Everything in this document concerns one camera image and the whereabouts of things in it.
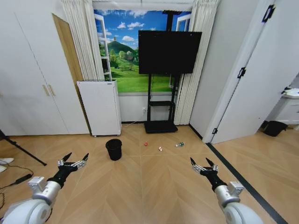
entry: black trash can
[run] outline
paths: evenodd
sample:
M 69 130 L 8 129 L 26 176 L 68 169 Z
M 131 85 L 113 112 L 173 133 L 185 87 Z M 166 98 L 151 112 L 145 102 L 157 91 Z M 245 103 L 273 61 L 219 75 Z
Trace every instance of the black trash can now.
M 106 142 L 106 149 L 111 160 L 116 161 L 121 158 L 121 141 L 119 139 L 111 139 Z
M 288 125 L 279 122 L 279 121 L 269 121 L 268 125 L 266 126 L 264 133 L 269 135 L 269 136 L 273 136 L 276 137 L 278 136 L 278 134 L 282 131 L 285 130 L 288 127 Z

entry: portable air conditioner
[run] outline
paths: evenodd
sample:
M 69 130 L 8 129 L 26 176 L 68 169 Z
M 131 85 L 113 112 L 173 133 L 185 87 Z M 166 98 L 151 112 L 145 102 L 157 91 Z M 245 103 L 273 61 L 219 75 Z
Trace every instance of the portable air conditioner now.
M 77 82 L 93 136 L 120 135 L 121 112 L 116 81 Z

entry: cabinet handle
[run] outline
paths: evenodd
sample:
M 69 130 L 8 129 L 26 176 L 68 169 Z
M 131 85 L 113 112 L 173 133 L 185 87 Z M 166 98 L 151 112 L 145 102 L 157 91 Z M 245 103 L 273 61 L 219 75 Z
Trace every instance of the cabinet handle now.
M 43 85 L 43 89 L 45 90 L 45 92 L 46 92 L 46 95 L 49 97 L 49 96 L 50 96 L 50 94 L 49 94 L 49 91 L 48 91 L 48 89 L 47 89 L 47 87 L 46 87 L 45 85 Z
M 48 85 L 48 87 L 50 88 L 50 91 L 51 91 L 52 95 L 55 97 L 56 95 L 55 95 L 55 92 L 54 92 L 52 86 L 51 86 L 51 85 Z

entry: black floor strip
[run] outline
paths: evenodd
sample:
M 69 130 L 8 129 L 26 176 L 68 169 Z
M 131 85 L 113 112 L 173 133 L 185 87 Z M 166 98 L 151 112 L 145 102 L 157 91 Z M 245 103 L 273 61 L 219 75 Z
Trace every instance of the black floor strip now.
M 190 125 L 190 128 L 198 135 L 202 140 L 202 136 Z M 229 169 L 229 171 L 238 179 L 238 181 L 246 188 L 246 190 L 256 199 L 257 202 L 266 210 L 266 212 L 274 219 L 278 224 L 288 224 L 284 218 L 254 189 L 254 187 L 227 161 L 224 156 L 218 152 L 218 150 L 211 144 L 206 145 L 212 150 L 212 152 L 221 160 L 221 162 Z

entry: wardrobe door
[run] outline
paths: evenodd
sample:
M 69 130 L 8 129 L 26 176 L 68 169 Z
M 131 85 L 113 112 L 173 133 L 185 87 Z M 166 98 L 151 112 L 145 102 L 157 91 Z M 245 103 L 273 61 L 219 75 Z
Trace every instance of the wardrobe door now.
M 11 116 L 28 135 L 67 134 L 19 21 L 6 4 L 0 8 L 0 30 L 0 92 Z
M 25 130 L 14 118 L 12 113 L 6 107 L 5 103 L 1 99 L 0 93 L 0 129 L 5 135 L 26 135 Z
M 31 0 L 19 4 L 16 16 L 69 133 L 89 133 L 51 13 L 59 16 L 63 12 L 57 11 L 55 1 Z

